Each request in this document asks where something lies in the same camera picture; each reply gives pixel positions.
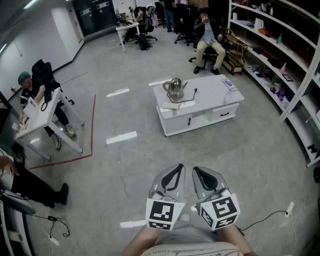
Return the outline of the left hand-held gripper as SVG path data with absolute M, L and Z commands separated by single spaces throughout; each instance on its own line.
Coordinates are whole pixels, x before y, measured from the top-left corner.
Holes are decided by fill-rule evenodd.
M 161 231 L 174 229 L 186 205 L 185 180 L 186 168 L 182 163 L 171 165 L 156 175 L 150 196 L 146 199 L 145 221 L 148 228 Z

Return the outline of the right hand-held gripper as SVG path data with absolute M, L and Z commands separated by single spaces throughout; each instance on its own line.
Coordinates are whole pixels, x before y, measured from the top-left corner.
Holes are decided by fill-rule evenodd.
M 195 166 L 192 179 L 199 199 L 197 213 L 210 229 L 219 230 L 234 224 L 241 210 L 236 194 L 231 193 L 229 187 L 222 188 L 222 184 L 226 185 L 223 176 L 210 168 Z

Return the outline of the grey metal stand base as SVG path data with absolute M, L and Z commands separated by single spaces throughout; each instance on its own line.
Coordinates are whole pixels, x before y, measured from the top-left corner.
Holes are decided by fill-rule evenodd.
M 179 94 L 179 95 L 174 94 L 174 95 L 171 95 L 170 93 L 167 93 L 166 96 L 169 98 L 169 100 L 170 100 L 171 102 L 173 102 L 173 103 L 178 103 L 178 102 L 180 102 L 180 101 L 183 99 L 184 94 Z

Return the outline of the steel electric kettle wooden handle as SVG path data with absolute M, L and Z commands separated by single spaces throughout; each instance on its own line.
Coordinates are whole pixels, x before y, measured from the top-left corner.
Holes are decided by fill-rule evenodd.
M 188 82 L 183 83 L 179 78 L 173 78 L 162 84 L 163 89 L 171 95 L 184 94 L 184 89 Z

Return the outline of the person's left forearm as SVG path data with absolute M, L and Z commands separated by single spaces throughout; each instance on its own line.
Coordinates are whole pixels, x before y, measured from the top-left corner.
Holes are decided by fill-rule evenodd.
M 145 250 L 148 250 L 155 245 L 160 234 L 161 230 L 144 225 L 123 249 L 120 256 L 140 256 Z

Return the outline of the person's grey trousers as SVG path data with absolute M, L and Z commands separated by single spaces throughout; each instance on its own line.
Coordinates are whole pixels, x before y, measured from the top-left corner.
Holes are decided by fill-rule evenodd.
M 207 228 L 196 227 L 192 224 L 179 224 L 172 231 L 162 232 L 154 245 L 201 244 L 218 240 L 217 233 Z

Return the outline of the person's white printed shirt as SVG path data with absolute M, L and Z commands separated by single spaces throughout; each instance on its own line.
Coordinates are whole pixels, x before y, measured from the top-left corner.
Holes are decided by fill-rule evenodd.
M 160 244 L 139 256 L 244 256 L 240 249 L 227 242 Z

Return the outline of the beige flat box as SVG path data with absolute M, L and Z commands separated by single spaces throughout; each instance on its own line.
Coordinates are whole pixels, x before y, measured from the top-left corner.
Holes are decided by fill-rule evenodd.
M 166 109 L 166 110 L 177 110 L 181 107 L 182 103 L 172 103 L 172 102 L 164 102 L 162 104 L 162 109 Z

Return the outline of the red floor tape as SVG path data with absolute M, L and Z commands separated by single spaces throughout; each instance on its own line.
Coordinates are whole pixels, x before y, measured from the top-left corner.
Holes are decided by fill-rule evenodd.
M 39 166 L 34 166 L 30 167 L 29 170 L 36 170 L 36 169 L 41 169 L 41 168 L 47 168 L 47 167 L 53 167 L 53 166 L 58 166 L 58 165 L 63 165 L 63 164 L 69 164 L 73 162 L 77 162 L 86 158 L 91 158 L 94 154 L 93 150 L 93 145 L 94 145 L 94 121 L 95 121 L 95 110 L 96 110 L 96 97 L 97 95 L 94 95 L 93 98 L 93 106 L 92 106 L 92 115 L 91 115 L 91 133 L 90 133 L 90 154 L 88 155 L 82 155 L 80 157 L 76 157 L 73 159 L 65 160 L 65 161 L 60 161 L 60 162 L 53 162 L 53 163 L 48 163 L 44 165 L 39 165 Z

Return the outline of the blue white sign card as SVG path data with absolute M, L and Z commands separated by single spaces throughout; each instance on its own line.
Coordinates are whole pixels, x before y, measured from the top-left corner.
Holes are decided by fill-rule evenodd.
M 237 90 L 236 86 L 228 78 L 224 78 L 222 81 L 230 91 Z

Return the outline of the white shelving unit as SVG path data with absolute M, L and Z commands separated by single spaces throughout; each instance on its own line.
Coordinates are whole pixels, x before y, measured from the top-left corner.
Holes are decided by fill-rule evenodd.
M 308 166 L 320 164 L 320 0 L 229 0 L 228 9 L 227 27 L 247 44 L 244 70 L 292 125 Z

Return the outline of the white office desk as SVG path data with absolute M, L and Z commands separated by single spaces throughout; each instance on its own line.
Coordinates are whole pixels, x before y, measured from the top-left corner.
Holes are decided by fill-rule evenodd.
M 41 111 L 41 106 L 44 103 L 44 99 L 41 99 L 39 104 L 35 104 L 35 103 L 33 104 L 35 106 L 34 112 L 36 112 L 36 115 L 35 115 L 36 118 L 29 119 L 26 123 L 27 124 L 26 128 L 25 129 L 20 128 L 14 140 L 20 145 L 22 145 L 23 147 L 28 147 L 32 151 L 42 156 L 43 158 L 50 160 L 51 158 L 47 154 L 45 154 L 43 151 L 40 151 L 39 149 L 34 147 L 32 144 L 30 144 L 30 142 L 25 140 L 26 136 L 34 133 L 35 131 L 41 128 L 48 126 L 71 148 L 73 148 L 78 153 L 82 153 L 83 149 L 71 138 L 69 138 L 62 130 L 60 130 L 58 126 L 53 122 L 54 112 L 58 104 L 58 101 L 61 100 L 64 103 L 64 105 L 68 109 L 68 113 L 73 115 L 80 125 L 83 126 L 85 122 L 79 117 L 79 115 L 73 109 L 72 105 L 68 102 L 67 98 L 64 96 L 63 92 L 61 91 L 60 87 L 55 89 L 51 95 L 52 95 L 52 99 L 48 103 L 44 111 Z
M 116 27 L 116 31 L 120 40 L 120 45 L 122 47 L 123 52 L 126 52 L 125 45 L 123 43 L 123 37 L 122 37 L 122 32 L 125 30 L 129 30 L 131 28 L 136 28 L 137 34 L 140 34 L 140 29 L 139 29 L 139 23 L 138 22 L 130 22 L 129 24 L 123 24 L 121 26 Z

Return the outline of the black backpack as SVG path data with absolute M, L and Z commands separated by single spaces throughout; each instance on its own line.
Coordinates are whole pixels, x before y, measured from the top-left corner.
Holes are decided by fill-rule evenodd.
M 136 41 L 137 41 L 137 44 L 139 45 L 141 51 L 147 51 L 149 48 L 152 47 L 152 45 L 148 42 L 146 36 L 143 33 L 140 33 L 137 36 Z

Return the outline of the white plastic jug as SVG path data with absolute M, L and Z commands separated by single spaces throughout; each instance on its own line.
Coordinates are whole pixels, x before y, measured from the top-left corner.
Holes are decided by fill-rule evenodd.
M 262 19 L 256 17 L 255 21 L 254 21 L 253 29 L 258 32 L 260 29 L 264 29 L 264 28 L 265 28 L 264 21 Z

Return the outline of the black cabinet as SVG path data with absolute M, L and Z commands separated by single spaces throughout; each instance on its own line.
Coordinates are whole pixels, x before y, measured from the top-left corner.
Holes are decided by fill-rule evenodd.
M 72 4 L 84 36 L 116 25 L 112 0 L 72 0 Z

